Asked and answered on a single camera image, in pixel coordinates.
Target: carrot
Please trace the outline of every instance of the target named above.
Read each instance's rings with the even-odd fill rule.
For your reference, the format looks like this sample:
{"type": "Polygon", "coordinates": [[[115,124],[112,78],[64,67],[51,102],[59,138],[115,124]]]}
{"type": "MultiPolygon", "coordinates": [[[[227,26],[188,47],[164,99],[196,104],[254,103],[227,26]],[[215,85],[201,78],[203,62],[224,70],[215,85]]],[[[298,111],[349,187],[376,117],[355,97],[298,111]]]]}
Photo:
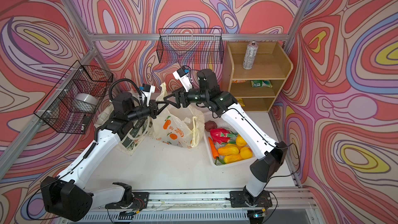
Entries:
{"type": "Polygon", "coordinates": [[[213,140],[209,137],[210,147],[211,147],[211,154],[213,155],[214,159],[217,159],[220,155],[217,152],[216,147],[214,146],[213,140]]]}

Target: patterned wall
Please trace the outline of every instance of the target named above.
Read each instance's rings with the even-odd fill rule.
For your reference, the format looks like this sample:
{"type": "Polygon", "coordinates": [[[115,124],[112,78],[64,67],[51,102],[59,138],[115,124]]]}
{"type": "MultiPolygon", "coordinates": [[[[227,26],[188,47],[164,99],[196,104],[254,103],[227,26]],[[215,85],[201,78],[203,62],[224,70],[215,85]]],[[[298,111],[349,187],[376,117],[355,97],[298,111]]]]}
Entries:
{"type": "MultiPolygon", "coordinates": [[[[73,0],[94,33],[158,33],[158,28],[221,27],[224,33],[287,33],[301,0],[73,0]]],[[[157,42],[101,41],[97,46],[117,78],[168,90],[179,87],[172,72],[179,64],[159,64],[157,42]]],[[[221,78],[222,66],[211,68],[221,78]]]]}
{"type": "MultiPolygon", "coordinates": [[[[300,1],[74,0],[88,28],[98,33],[156,33],[160,27],[286,33],[300,1]]],[[[46,93],[87,52],[87,47],[60,0],[3,0],[0,30],[2,153],[46,93]]],[[[98,47],[117,77],[154,85],[167,81],[170,89],[176,87],[169,74],[176,65],[158,65],[156,42],[101,42],[98,47]]],[[[221,74],[220,67],[210,68],[221,74]]],[[[92,137],[92,127],[79,136],[57,134],[43,126],[0,181],[0,224],[26,223],[27,199],[40,182],[65,168],[92,137]]],[[[52,216],[45,212],[40,193],[29,210],[34,218],[52,216]]]]}
{"type": "MultiPolygon", "coordinates": [[[[1,0],[0,155],[25,127],[34,109],[70,65],[87,52],[60,0],[1,0]]],[[[47,175],[54,176],[91,142],[42,126],[0,181],[0,223],[27,223],[26,201],[47,175]]],[[[30,214],[44,211],[41,194],[30,214]]]]}
{"type": "Polygon", "coordinates": [[[272,110],[327,223],[398,223],[397,33],[398,0],[313,0],[296,34],[272,110]]]}

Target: wire mesh basket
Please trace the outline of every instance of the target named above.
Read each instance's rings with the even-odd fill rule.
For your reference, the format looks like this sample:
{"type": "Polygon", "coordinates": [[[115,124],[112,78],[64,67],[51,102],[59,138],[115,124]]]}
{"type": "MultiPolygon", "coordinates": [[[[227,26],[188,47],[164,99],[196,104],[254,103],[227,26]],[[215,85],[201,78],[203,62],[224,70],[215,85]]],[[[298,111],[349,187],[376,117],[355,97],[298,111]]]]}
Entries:
{"type": "Polygon", "coordinates": [[[222,63],[221,28],[160,28],[159,63],[222,63]]]}
{"type": "Polygon", "coordinates": [[[74,68],[75,64],[76,62],[68,70],[74,75],[67,85],[63,89],[55,89],[55,85],[34,112],[56,132],[86,133],[89,123],[113,81],[113,74],[109,71],[80,63],[77,68],[74,68]],[[58,90],[60,92],[50,106],[47,109],[38,110],[44,100],[58,90]]]}

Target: vent grille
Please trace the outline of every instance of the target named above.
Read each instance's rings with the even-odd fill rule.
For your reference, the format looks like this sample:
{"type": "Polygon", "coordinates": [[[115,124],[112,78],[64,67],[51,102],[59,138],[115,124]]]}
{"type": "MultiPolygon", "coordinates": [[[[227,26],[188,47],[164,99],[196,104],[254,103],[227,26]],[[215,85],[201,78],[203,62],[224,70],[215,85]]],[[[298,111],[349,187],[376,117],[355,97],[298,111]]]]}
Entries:
{"type": "MultiPolygon", "coordinates": [[[[170,222],[170,221],[222,221],[222,220],[248,220],[247,211],[142,211],[136,216],[119,216],[115,212],[109,212],[114,222],[170,222]]],[[[89,212],[82,222],[109,222],[109,216],[105,212],[89,212]]]]}

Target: green package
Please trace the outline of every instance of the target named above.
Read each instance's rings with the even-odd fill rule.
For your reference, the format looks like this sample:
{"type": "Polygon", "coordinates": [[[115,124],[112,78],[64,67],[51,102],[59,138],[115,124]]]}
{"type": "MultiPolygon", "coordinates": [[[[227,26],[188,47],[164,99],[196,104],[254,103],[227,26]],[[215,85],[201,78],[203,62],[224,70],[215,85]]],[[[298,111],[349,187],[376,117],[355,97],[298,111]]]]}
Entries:
{"type": "Polygon", "coordinates": [[[252,80],[250,83],[252,87],[272,87],[269,80],[252,80]]]}

